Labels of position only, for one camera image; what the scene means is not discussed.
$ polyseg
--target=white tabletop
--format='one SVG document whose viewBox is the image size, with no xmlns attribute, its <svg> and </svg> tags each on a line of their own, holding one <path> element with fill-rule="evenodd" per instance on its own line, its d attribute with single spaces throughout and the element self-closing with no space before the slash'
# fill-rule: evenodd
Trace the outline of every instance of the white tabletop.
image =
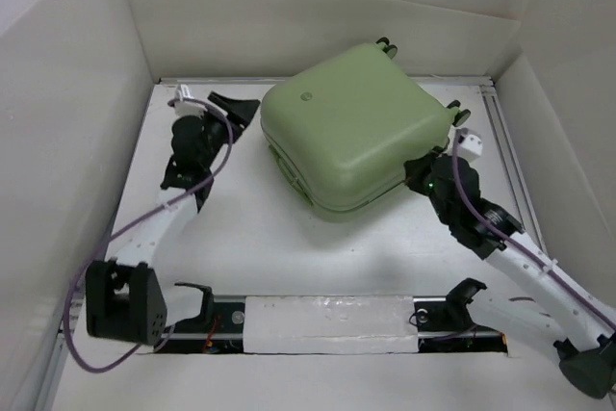
<svg viewBox="0 0 616 411">
<path fill-rule="evenodd" d="M 481 134 L 474 163 L 484 197 L 515 214 L 481 92 L 477 86 L 422 84 L 444 104 L 473 111 Z M 260 98 L 268 83 L 192 86 L 234 98 Z M 155 88 L 117 214 L 116 227 L 153 204 L 170 154 L 167 106 L 173 88 Z M 114 252 L 128 236 L 110 246 Z M 465 277 L 505 295 L 521 291 L 456 243 L 429 201 L 409 191 L 379 200 L 348 223 L 316 218 L 278 171 L 258 116 L 233 147 L 204 209 L 174 255 L 157 265 L 162 286 L 207 284 L 217 295 L 443 295 Z M 76 342 L 95 365 L 126 345 L 90 339 L 83 317 Z M 154 355 L 134 357 L 102 375 L 69 359 L 55 410 L 65 409 L 609 409 L 584 397 L 547 361 L 514 345 L 512 355 L 360 356 Z"/>
</svg>

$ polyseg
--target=red wire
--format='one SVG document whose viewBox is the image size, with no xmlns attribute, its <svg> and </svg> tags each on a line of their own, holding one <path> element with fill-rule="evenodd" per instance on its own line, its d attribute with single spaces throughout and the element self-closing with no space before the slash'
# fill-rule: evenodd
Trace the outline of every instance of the red wire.
<svg viewBox="0 0 616 411">
<path fill-rule="evenodd" d="M 218 322 L 219 321 L 220 321 L 220 315 L 217 315 L 214 318 L 214 324 L 212 325 L 212 329 L 210 329 L 210 332 L 208 332 L 208 337 L 205 339 L 205 344 L 203 345 L 203 353 L 205 353 L 208 350 L 210 341 L 212 340 L 212 336 L 214 335 L 214 331 L 216 331 L 216 329 L 218 327 Z"/>
</svg>

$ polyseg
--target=suitcase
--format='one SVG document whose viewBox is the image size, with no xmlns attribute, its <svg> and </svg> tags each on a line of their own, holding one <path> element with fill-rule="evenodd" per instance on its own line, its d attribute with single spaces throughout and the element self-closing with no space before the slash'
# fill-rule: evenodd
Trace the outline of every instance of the suitcase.
<svg viewBox="0 0 616 411">
<path fill-rule="evenodd" d="M 405 161 L 445 149 L 471 114 L 444 107 L 393 61 L 386 38 L 271 88 L 261 126 L 280 171 L 322 218 L 355 217 L 404 181 Z"/>
</svg>

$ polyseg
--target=white enclosure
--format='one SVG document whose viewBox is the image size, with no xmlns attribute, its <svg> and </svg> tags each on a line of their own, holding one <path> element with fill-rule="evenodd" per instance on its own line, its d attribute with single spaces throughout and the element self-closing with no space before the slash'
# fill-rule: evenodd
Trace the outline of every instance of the white enclosure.
<svg viewBox="0 0 616 411">
<path fill-rule="evenodd" d="M 0 1 L 0 409 L 31 409 L 155 82 L 289 76 L 381 36 L 411 75 L 495 79 L 548 252 L 616 305 L 615 0 Z"/>
</svg>

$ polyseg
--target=black wheel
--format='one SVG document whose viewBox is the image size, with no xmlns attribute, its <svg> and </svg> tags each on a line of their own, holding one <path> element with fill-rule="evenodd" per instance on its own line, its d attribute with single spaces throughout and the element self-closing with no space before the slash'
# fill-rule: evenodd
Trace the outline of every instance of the black wheel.
<svg viewBox="0 0 616 411">
<path fill-rule="evenodd" d="M 385 55 L 387 55 L 391 59 L 394 58 L 397 52 L 398 48 L 395 45 L 388 45 L 383 49 L 383 53 L 385 53 Z"/>
<path fill-rule="evenodd" d="M 468 120 L 469 117 L 471 117 L 471 111 L 462 110 L 460 113 L 455 115 L 455 118 L 453 119 L 453 127 L 461 126 L 464 122 Z"/>
</svg>

